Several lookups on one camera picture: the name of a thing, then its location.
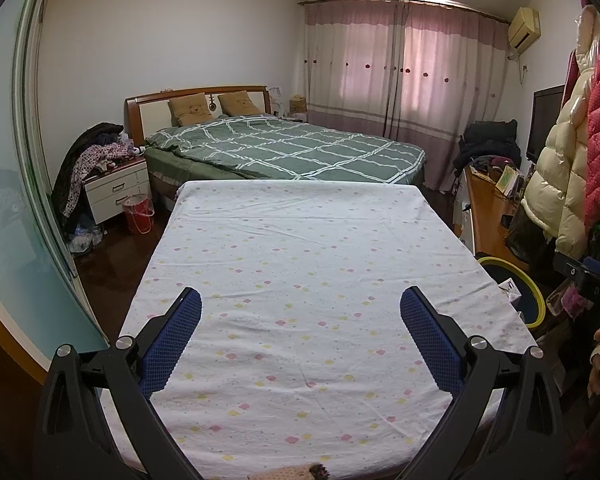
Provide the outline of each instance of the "green plaid comforter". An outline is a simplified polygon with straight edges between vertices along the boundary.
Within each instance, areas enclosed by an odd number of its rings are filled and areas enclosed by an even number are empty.
[[[165,128],[148,145],[257,178],[410,184],[425,163],[412,144],[268,115]]]

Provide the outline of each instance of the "cream puffer jacket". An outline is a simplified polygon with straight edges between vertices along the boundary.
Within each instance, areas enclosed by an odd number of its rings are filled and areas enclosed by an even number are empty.
[[[558,252],[580,258],[587,248],[584,199],[587,183],[587,108],[600,52],[600,15],[586,6],[578,20],[576,61],[580,77],[538,157],[522,205]]]

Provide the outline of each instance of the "television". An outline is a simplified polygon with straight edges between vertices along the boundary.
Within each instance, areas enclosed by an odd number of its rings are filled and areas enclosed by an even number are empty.
[[[560,114],[564,85],[554,86],[534,93],[534,111],[531,117],[531,131],[526,145],[526,158],[538,162],[546,138]]]

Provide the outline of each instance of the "bed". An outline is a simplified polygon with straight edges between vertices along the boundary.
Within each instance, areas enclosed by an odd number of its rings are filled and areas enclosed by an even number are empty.
[[[414,457],[450,402],[400,320],[411,285],[494,348],[534,344],[414,186],[187,182],[122,333],[184,286],[202,295],[202,321],[151,401],[205,478],[307,462],[334,479],[380,478]],[[137,464],[107,390],[102,403]]]
[[[216,97],[247,91],[262,116],[223,118]],[[171,117],[169,99],[205,93],[212,121],[186,128]],[[264,86],[164,91],[125,102],[128,132],[145,145],[152,188],[173,199],[189,180],[352,180],[420,184],[424,151],[383,137],[338,132],[270,115]]]

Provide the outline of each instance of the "curtain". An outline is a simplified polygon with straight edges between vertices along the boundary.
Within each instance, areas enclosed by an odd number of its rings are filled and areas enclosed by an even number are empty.
[[[309,122],[415,144],[425,185],[449,190],[459,137],[500,103],[507,25],[400,0],[308,4],[305,23]]]

